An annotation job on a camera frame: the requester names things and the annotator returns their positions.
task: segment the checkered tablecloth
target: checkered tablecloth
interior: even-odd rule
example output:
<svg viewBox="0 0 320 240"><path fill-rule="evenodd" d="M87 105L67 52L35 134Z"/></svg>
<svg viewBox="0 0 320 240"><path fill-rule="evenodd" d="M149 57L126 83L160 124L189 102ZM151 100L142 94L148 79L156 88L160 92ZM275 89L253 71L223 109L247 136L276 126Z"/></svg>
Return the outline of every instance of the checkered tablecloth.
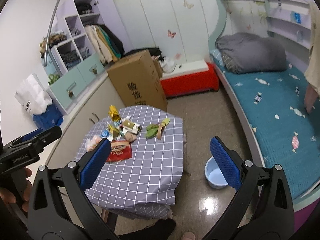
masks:
<svg viewBox="0 0 320 240"><path fill-rule="evenodd" d="M131 115L133 122L142 125L137 140L131 144L132 158L106 163L93 187L86 190L87 197L101 208L129 218L171 217L170 205L175 204L174 190L182 175L182 119L152 106L130 106L122 108L119 114ZM146 126L166 117L170 123L161 140L146 139ZM93 125L76 161L86 152L85 140L100 135L107 121L111 121L110 117Z"/></svg>

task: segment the tile floor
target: tile floor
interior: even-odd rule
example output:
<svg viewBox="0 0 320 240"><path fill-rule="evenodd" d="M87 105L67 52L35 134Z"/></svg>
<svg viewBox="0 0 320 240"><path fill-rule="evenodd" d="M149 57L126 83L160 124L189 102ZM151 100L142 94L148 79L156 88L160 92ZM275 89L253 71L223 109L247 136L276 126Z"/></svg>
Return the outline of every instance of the tile floor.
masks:
<svg viewBox="0 0 320 240"><path fill-rule="evenodd" d="M183 118L187 136L187 150L182 175L175 190L176 204L172 206L177 226L169 240L179 240L184 232L191 231L201 239L215 224L235 194L229 186L212 189L204 176L204 166L211 157L209 142L219 136L224 144L236 150L242 159L250 159L249 147L236 112L225 90L205 92L168 100L168 113ZM249 208L240 225L249 221ZM117 235L137 231L156 220L130 220L118 216Z"/></svg>

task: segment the mint green drawer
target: mint green drawer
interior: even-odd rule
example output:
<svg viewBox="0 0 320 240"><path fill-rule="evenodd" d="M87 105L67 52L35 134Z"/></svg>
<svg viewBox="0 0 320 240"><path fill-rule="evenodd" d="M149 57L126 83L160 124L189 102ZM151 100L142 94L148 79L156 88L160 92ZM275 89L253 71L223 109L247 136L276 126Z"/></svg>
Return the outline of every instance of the mint green drawer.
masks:
<svg viewBox="0 0 320 240"><path fill-rule="evenodd" d="M59 78L54 84L51 85L51 90L66 109L87 86L84 78L80 74L79 70L74 67L69 72Z"/></svg>
<svg viewBox="0 0 320 240"><path fill-rule="evenodd" d="M100 62L99 55L97 53L86 58L83 62L77 65L77 68L88 85L96 78L97 75L104 71L104 67Z"/></svg>

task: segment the metal railing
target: metal railing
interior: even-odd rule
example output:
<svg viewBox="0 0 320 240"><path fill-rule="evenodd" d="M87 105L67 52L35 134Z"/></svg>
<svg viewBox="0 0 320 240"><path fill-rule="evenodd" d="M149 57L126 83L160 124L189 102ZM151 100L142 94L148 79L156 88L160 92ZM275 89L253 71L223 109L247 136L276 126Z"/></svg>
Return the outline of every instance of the metal railing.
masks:
<svg viewBox="0 0 320 240"><path fill-rule="evenodd" d="M49 38L50 38L51 30L52 30L52 24L53 24L53 21L54 21L54 17L56 15L59 3L60 3L60 0L57 0L56 6L54 7L54 10L53 10L53 13L52 13L52 16L51 16L49 29L48 29L48 33L47 33L47 40L45 42L44 64L43 64L43 66L45 66L45 67L48 65L48 54L49 54L49 56L50 56L50 58L52 60L52 63L53 63L53 65L54 65L54 67L56 68L57 71L58 71L59 67L58 67L57 62L55 61L55 59L54 59L54 57L52 55L51 50L49 49Z"/></svg>

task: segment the red snack bag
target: red snack bag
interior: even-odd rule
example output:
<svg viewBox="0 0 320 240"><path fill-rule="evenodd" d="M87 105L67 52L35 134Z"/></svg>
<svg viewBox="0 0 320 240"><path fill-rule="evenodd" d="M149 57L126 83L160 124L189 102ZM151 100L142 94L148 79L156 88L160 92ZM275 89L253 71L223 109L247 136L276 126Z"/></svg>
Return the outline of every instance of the red snack bag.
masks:
<svg viewBox="0 0 320 240"><path fill-rule="evenodd" d="M111 142L111 152L107 162L117 162L132 158L131 144L128 141Z"/></svg>

